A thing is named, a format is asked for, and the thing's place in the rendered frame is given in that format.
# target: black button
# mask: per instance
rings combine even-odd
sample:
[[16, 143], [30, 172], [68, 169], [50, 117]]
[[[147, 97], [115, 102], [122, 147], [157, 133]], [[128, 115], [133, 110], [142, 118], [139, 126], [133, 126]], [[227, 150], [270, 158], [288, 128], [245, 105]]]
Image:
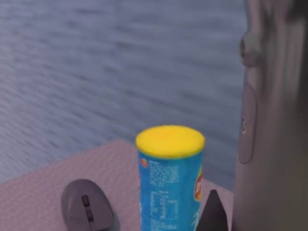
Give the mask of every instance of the black button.
[[90, 206], [90, 201], [88, 196], [84, 195], [81, 197], [82, 198], [82, 203], [85, 207], [89, 207]]
[[87, 217], [89, 222], [92, 222], [94, 220], [91, 210], [87, 211]]

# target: table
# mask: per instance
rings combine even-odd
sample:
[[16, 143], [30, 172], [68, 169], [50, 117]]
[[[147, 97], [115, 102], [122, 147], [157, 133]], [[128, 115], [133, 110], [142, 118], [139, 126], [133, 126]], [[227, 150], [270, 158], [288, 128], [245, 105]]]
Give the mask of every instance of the table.
[[[37, 171], [0, 184], [0, 230], [67, 231], [60, 198], [64, 187], [76, 179], [96, 182], [108, 197], [120, 221], [115, 231], [140, 228], [137, 150], [125, 141], [112, 141]], [[204, 207], [216, 189], [231, 223], [233, 194], [203, 180]]]

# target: red and yellow logo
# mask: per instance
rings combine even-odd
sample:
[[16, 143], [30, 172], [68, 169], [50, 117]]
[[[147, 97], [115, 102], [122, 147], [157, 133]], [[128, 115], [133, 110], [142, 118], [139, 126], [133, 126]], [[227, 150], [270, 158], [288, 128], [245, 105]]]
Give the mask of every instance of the red and yellow logo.
[[146, 161], [146, 159], [141, 159], [140, 160], [140, 164], [141, 164], [141, 166], [143, 166], [143, 167], [145, 167], [145, 168], [147, 168], [149, 165], [148, 165], [148, 162]]
[[194, 185], [194, 199], [196, 201], [201, 201], [201, 196], [202, 196], [201, 188], [202, 188], [202, 167], [198, 172], [197, 180]]

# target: black object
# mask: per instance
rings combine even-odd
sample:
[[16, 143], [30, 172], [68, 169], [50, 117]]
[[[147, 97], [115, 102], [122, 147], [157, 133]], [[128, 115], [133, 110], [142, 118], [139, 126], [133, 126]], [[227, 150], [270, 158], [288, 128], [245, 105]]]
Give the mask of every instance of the black object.
[[228, 231], [226, 211], [216, 190], [211, 190], [196, 231]]
[[104, 192], [87, 179], [75, 180], [65, 187], [61, 210], [69, 231], [103, 231], [114, 223], [114, 213]]

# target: blue can body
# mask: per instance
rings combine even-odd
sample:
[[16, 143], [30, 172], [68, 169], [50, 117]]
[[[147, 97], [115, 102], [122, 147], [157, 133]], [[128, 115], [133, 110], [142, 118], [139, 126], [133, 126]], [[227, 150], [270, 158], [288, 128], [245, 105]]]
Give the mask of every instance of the blue can body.
[[139, 151], [141, 231], [195, 231], [200, 218], [202, 152], [161, 159]]

